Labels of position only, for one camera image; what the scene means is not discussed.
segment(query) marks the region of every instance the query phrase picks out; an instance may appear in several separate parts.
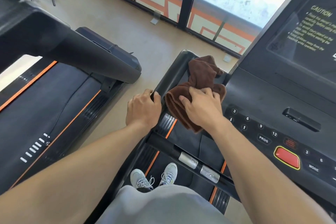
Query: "hand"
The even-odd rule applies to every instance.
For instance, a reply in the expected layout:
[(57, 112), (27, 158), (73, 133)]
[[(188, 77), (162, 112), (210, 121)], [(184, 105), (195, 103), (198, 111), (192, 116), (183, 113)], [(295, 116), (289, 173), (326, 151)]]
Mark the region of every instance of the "hand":
[(126, 125), (139, 123), (146, 130), (151, 130), (157, 124), (161, 114), (161, 97), (154, 92), (154, 102), (151, 100), (153, 90), (146, 89), (128, 101)]
[(179, 96), (179, 99), (189, 119), (209, 132), (216, 123), (215, 121), (223, 117), (219, 94), (212, 92), (210, 88), (197, 90), (190, 87), (189, 92), (192, 98), (191, 103), (184, 96)]

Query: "white sneaker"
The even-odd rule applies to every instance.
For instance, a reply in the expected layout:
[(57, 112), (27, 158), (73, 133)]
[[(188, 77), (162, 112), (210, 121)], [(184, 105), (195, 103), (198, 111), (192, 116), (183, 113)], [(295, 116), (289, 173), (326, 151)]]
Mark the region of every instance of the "white sneaker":
[(140, 169), (134, 169), (131, 172), (131, 184), (134, 188), (148, 188), (153, 190), (154, 177), (151, 177), (148, 181), (145, 177), (145, 174)]
[(159, 186), (161, 185), (170, 185), (174, 184), (177, 177), (177, 166), (175, 163), (169, 163), (163, 174), (161, 175), (161, 182), (159, 183)]

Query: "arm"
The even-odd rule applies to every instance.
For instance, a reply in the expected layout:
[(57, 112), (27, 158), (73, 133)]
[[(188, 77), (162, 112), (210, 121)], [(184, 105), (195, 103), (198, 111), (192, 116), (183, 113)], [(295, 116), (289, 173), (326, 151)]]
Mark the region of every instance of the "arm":
[(222, 152), (236, 190), (253, 223), (334, 223), (223, 117), (219, 95), (190, 88), (192, 103), (180, 96), (192, 122), (203, 127)]
[(70, 154), (0, 196), (0, 223), (82, 224), (161, 114), (150, 90), (128, 102), (126, 127)]

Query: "floor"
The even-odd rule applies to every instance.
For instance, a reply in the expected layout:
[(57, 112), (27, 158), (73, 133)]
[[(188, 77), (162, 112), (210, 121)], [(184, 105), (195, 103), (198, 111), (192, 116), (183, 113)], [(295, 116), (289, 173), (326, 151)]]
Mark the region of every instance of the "floor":
[[(122, 0), (56, 0), (56, 7), (51, 0), (34, 2), (71, 28), (88, 27), (126, 51), (134, 52), (142, 66), (139, 80), (119, 95), (111, 110), (78, 147), (124, 127), (128, 100), (145, 88), (155, 88), (181, 50), (188, 49), (198, 56), (212, 55), (217, 65), (226, 72), (237, 62), (233, 57), (229, 63), (224, 62), (226, 54), (223, 51), (168, 23), (160, 21), (157, 25), (151, 24), (152, 15)], [(25, 56), (0, 74), (0, 90), (36, 60)], [(230, 199), (225, 215), (236, 224), (251, 223), (242, 205), (234, 199)]]

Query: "brown towel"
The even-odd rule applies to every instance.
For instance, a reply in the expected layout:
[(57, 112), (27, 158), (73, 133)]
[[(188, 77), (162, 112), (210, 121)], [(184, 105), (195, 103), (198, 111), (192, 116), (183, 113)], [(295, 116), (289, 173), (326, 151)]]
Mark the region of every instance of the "brown towel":
[(168, 91), (165, 96), (165, 101), (170, 113), (178, 119), (185, 128), (192, 129), (195, 133), (198, 133), (202, 128), (188, 118), (185, 108), (179, 100), (179, 96), (185, 96), (191, 102), (192, 99), (189, 93), (190, 86), (196, 89), (210, 88), (213, 92), (217, 92), (220, 95), (220, 101), (222, 102), (226, 94), (225, 86), (222, 84), (214, 84), (213, 80), (216, 75), (222, 75), (224, 72), (216, 66), (212, 56), (193, 59), (189, 61), (188, 66), (190, 72), (188, 82), (182, 83)]

